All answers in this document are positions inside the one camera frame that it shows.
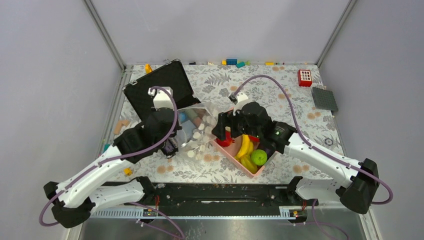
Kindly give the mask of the red toy pomegranate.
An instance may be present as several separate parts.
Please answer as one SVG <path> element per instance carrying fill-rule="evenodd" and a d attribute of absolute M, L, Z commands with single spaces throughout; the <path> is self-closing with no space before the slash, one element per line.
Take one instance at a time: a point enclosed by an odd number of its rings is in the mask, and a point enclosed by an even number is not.
<path fill-rule="evenodd" d="M 232 145 L 233 143 L 235 143 L 234 139 L 231 137 L 231 132 L 230 131 L 226 131 L 225 132 L 225 138 L 224 140 L 221 140 L 219 138 L 216 138 L 215 140 L 217 142 L 217 144 L 223 148 L 225 147 L 229 147 L 230 145 Z"/>

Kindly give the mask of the yellow toy banana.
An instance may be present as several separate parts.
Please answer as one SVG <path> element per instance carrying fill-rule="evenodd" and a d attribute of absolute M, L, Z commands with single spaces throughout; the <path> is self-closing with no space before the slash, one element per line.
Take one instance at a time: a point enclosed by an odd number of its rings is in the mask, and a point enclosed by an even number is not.
<path fill-rule="evenodd" d="M 243 134 L 241 139 L 241 147 L 234 157 L 237 160 L 239 160 L 241 157 L 245 156 L 248 153 L 251 145 L 251 140 L 247 134 Z"/>

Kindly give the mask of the clear zip top bag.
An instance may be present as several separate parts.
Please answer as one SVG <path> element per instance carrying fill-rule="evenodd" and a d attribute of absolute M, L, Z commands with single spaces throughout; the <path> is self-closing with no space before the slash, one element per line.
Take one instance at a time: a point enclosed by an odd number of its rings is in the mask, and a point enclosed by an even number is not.
<path fill-rule="evenodd" d="M 206 154 L 212 134 L 217 125 L 219 111 L 211 102 L 196 103 L 178 110 L 178 123 L 181 127 L 176 133 L 178 156 L 199 160 Z"/>

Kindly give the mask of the yellow toy star fruit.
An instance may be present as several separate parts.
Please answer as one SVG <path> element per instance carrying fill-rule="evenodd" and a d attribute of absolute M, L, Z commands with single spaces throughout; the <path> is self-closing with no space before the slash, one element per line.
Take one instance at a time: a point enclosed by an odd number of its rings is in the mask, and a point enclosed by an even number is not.
<path fill-rule="evenodd" d="M 240 158 L 240 163 L 252 174 L 256 174 L 258 166 L 252 161 L 250 155 L 244 155 Z"/>

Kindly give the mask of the green toy apple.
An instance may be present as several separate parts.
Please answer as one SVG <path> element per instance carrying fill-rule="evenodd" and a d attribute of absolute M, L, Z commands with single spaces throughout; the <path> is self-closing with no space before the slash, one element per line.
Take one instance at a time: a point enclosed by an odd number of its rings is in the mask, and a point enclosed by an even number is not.
<path fill-rule="evenodd" d="M 268 161 L 268 155 L 264 150 L 256 149 L 251 153 L 250 159 L 255 165 L 263 166 Z"/>

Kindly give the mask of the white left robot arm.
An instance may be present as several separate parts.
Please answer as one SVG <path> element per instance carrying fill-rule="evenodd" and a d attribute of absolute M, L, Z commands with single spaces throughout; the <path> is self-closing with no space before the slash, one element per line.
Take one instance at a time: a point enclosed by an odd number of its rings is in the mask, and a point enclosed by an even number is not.
<path fill-rule="evenodd" d="M 181 127 L 172 88 L 153 86 L 147 93 L 153 97 L 154 109 L 145 120 L 124 130 L 105 152 L 73 177 L 44 185 L 48 202 L 39 215 L 40 225 L 62 225 L 69 229 L 104 208 L 137 201 L 148 206 L 154 202 L 154 190 L 142 180 L 133 179 L 120 186 L 100 188 L 120 171 L 154 153 L 162 152 L 171 158 L 179 150 L 175 136 Z"/>

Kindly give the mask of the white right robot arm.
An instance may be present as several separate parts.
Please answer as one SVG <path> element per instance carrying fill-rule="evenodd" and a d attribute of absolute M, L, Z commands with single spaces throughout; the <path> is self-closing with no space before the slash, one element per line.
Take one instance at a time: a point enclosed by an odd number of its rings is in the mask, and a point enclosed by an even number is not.
<path fill-rule="evenodd" d="M 211 131 L 217 139 L 226 139 L 226 129 L 233 139 L 241 135 L 258 138 L 258 148 L 269 156 L 276 152 L 286 154 L 329 175 L 333 182 L 321 187 L 334 191 L 331 197 L 339 199 L 347 209 L 358 214 L 369 211 L 380 185 L 376 162 L 348 158 L 308 140 L 295 127 L 272 120 L 264 107 L 244 93 L 232 96 L 231 100 L 234 109 L 219 113 Z"/>

